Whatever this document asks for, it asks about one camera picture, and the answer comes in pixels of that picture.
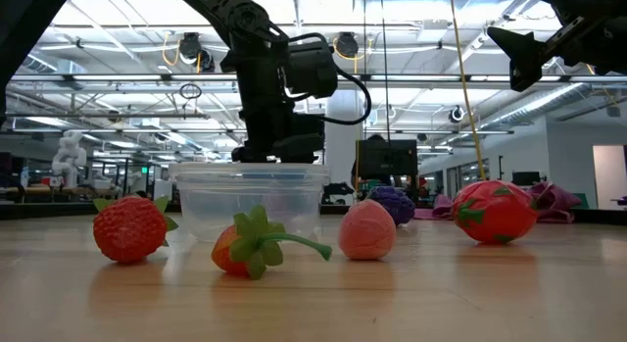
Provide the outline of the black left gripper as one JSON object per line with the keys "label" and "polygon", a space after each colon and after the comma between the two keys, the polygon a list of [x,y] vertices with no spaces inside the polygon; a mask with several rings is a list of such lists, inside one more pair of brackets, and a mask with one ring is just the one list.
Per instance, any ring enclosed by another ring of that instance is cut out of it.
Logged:
{"label": "black left gripper", "polygon": [[249,55],[231,50],[220,63],[224,72],[236,73],[248,139],[232,151],[239,163],[265,163],[274,156],[282,163],[311,164],[322,147],[323,124],[298,115],[285,95],[282,60],[268,53]]}

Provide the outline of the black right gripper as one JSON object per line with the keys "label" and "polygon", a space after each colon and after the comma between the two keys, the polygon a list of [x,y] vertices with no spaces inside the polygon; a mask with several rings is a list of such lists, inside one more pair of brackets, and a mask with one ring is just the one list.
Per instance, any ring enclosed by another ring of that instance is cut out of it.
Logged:
{"label": "black right gripper", "polygon": [[590,29],[586,34],[562,43],[550,56],[543,54],[541,43],[534,33],[515,33],[490,26],[488,36],[509,57],[510,88],[522,92],[542,77],[542,65],[553,57],[560,57],[572,67],[585,63],[594,67],[594,73],[627,75],[627,8]]}

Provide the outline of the small strawberry with long stem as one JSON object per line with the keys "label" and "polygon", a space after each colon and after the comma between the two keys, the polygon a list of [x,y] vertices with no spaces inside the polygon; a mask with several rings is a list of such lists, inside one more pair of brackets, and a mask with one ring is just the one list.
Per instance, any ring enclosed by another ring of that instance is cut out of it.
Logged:
{"label": "small strawberry with long stem", "polygon": [[219,236],[214,246],[212,260],[228,274],[258,280],[267,267],[283,264],[283,252],[279,245],[283,241],[310,247],[326,261],[332,254],[330,246],[289,234],[281,222],[268,218],[265,207],[258,205],[249,214],[233,216],[233,225]]}

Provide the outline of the pink toy peach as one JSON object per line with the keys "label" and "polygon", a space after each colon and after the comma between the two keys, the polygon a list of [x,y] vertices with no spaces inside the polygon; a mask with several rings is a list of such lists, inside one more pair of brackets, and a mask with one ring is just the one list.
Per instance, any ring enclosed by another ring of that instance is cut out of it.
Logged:
{"label": "pink toy peach", "polygon": [[373,200],[352,206],[343,216],[338,245],[351,260],[378,260],[395,245],[396,225],[385,208]]}

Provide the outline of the purple toy grape bunch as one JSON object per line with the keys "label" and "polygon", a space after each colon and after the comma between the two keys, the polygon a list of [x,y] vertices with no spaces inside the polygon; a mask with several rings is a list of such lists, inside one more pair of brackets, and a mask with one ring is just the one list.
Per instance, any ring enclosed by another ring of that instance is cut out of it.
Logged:
{"label": "purple toy grape bunch", "polygon": [[406,193],[392,186],[377,186],[370,190],[367,198],[381,205],[392,217],[396,226],[414,218],[415,204]]}

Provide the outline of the large textured red strawberry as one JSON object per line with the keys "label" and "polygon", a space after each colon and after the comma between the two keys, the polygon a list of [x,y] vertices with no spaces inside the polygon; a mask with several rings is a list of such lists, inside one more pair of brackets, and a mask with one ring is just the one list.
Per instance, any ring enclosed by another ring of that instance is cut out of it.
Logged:
{"label": "large textured red strawberry", "polygon": [[131,264],[167,247],[167,233],[178,228],[166,215],[168,203],[168,197],[94,200],[98,214],[93,220],[93,236],[101,253],[117,263]]}

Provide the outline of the clear plastic tupperware container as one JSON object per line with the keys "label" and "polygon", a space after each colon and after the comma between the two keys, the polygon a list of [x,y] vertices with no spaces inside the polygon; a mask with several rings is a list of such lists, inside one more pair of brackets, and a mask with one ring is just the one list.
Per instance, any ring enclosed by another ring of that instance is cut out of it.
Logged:
{"label": "clear plastic tupperware container", "polygon": [[208,242],[233,225],[235,215],[258,206],[288,233],[311,237],[329,182],[328,168],[313,164],[181,163],[171,165],[169,175],[179,191],[181,225]]}

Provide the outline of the small black monitor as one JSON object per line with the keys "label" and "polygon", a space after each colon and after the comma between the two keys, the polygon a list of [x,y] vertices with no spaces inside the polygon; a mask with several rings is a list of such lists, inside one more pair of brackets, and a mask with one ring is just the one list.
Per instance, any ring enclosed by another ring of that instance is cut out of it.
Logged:
{"label": "small black monitor", "polygon": [[533,186],[541,180],[538,171],[514,171],[511,177],[511,182],[520,187]]}

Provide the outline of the purple cloth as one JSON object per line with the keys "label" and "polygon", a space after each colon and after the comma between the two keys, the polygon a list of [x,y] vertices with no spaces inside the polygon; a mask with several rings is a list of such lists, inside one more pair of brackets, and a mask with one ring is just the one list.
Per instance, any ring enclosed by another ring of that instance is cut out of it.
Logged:
{"label": "purple cloth", "polygon": [[[575,216],[571,210],[582,204],[579,197],[552,182],[541,181],[527,189],[529,195],[538,205],[538,222],[544,223],[573,223]],[[438,195],[434,207],[416,209],[416,220],[451,220],[453,201],[445,195]]]}

